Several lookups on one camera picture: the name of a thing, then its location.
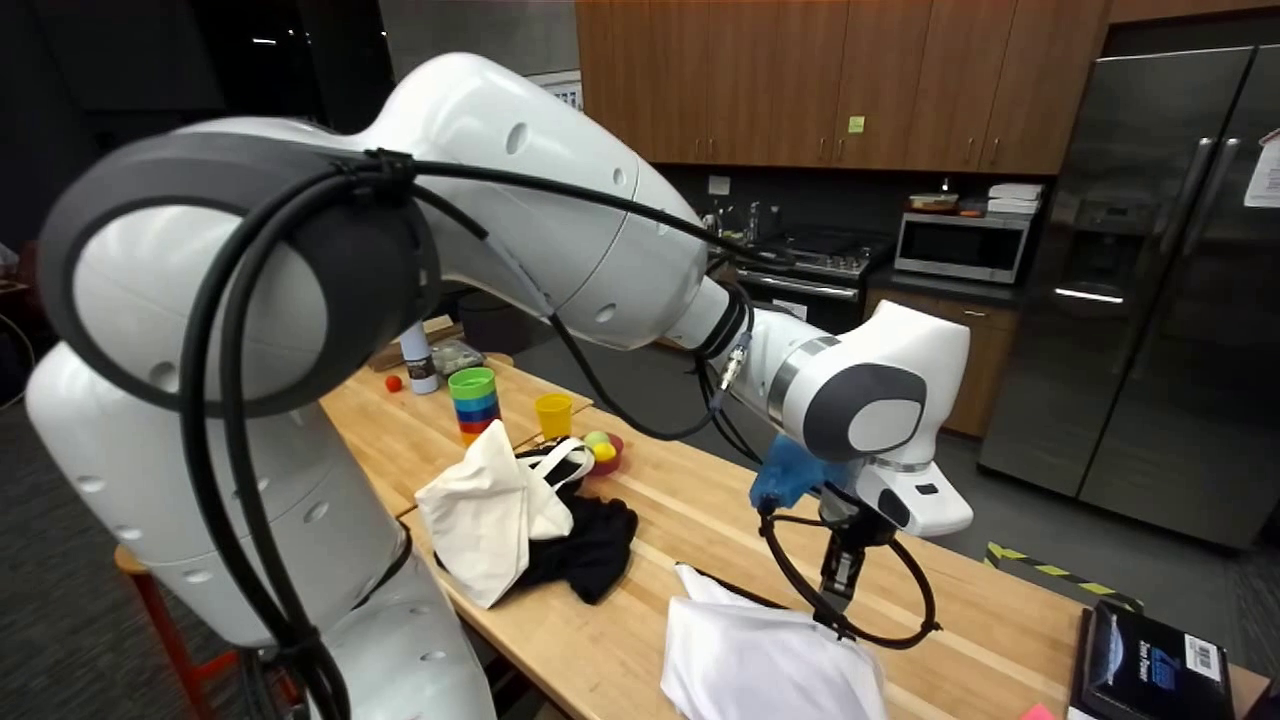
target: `black cloth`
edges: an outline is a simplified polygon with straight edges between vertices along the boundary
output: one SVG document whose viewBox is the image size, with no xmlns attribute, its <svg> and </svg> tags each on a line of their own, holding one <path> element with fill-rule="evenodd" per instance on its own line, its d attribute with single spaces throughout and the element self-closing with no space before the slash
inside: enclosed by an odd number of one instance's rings
<svg viewBox="0 0 1280 720">
<path fill-rule="evenodd" d="M 623 499 L 559 495 L 574 510 L 574 531 L 529 542 L 529 566 L 522 582 L 567 579 L 583 605 L 600 605 L 610 586 L 630 570 L 633 534 L 642 517 Z"/>
</svg>

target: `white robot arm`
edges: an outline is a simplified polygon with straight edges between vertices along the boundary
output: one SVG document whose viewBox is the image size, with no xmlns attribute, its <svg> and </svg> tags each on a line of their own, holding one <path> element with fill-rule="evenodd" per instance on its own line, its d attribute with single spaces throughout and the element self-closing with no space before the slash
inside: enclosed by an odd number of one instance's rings
<svg viewBox="0 0 1280 720">
<path fill-rule="evenodd" d="M 863 326 L 824 334 L 746 307 L 705 275 L 705 244 L 679 231 L 695 228 L 695 210 L 633 147 L 482 55 L 441 55 L 405 76 L 355 136 L 297 118 L 214 118 L 132 144 L 77 178 L 44 228 L 41 293 L 65 343 L 31 375 L 31 425 L 112 534 L 226 641 L 272 647 L 281 635 L 249 608 L 201 522 L 176 438 L 187 315 L 252 210 L 318 171 L 355 166 L 371 147 L 420 159 L 420 199 L 352 192 L 318 208 L 269 255 L 243 326 L 262 499 L 355 714 L 491 713 L 431 575 L 405 563 L 380 579 L 402 556 L 402 531 L 318 407 L 431 305 L 441 275 L 564 321 L 590 343 L 669 338 L 741 362 L 733 390 L 776 429 L 819 457 L 863 459 L 850 493 L 916 531 L 970 522 L 970 504 L 933 464 L 970 356 L 963 326 L 883 305 Z M 215 356 L 210 399 L 214 464 L 227 475 Z M 234 484 L 221 495 L 227 506 L 243 499 Z"/>
</svg>

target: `wooden table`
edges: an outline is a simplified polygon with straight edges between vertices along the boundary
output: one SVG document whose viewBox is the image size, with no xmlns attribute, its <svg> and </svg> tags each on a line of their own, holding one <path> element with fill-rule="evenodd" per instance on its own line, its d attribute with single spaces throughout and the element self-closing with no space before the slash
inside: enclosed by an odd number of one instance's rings
<svg viewBox="0 0 1280 720">
<path fill-rule="evenodd" d="M 531 399 L 540 388 L 553 383 L 500 362 L 500 405 L 512 438 L 536 430 Z M 325 407 L 392 510 L 410 506 L 413 493 L 465 447 L 444 390 L 388 395 L 371 369 L 338 388 Z M 606 605 L 582 605 L 564 582 L 515 591 L 488 612 L 461 597 L 454 598 L 564 713 L 673 714 L 659 667 L 669 598 L 679 591 L 676 563 L 695 563 L 789 608 L 805 605 L 755 534 L 750 504 L 752 473 L 690 443 L 650 438 L 616 416 L 590 407 L 590 399 L 582 399 L 576 429 L 623 437 L 623 468 L 600 481 L 596 493 L 622 495 L 642 510 L 630 575 Z M 781 529 L 781 534 L 817 579 L 824 531 Z M 911 652 L 873 647 L 892 714 L 1016 720 L 1033 704 L 1065 706 L 1083 608 L 929 538 L 905 534 L 905 542 L 937 586 L 944 631 L 933 631 Z M 911 631 L 916 612 L 916 582 L 887 551 L 869 551 L 851 616 L 869 626 Z M 1244 713 L 1266 680 L 1232 667 L 1232 688 Z"/>
</svg>

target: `green object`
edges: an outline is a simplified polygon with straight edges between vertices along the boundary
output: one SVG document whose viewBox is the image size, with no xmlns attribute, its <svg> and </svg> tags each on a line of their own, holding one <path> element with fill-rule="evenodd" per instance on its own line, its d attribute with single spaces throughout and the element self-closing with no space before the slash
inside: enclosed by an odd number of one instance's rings
<svg viewBox="0 0 1280 720">
<path fill-rule="evenodd" d="M 450 375 L 454 399 L 486 399 L 491 395 L 491 369 L 461 369 Z"/>
</svg>

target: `yellow cup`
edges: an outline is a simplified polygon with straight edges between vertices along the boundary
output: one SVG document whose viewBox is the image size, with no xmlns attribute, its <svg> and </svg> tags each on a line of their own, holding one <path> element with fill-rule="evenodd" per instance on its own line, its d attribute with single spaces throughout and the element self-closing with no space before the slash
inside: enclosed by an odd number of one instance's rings
<svg viewBox="0 0 1280 720">
<path fill-rule="evenodd" d="M 574 395 L 567 390 L 540 390 L 536 395 L 536 425 L 544 437 L 574 437 Z"/>
</svg>

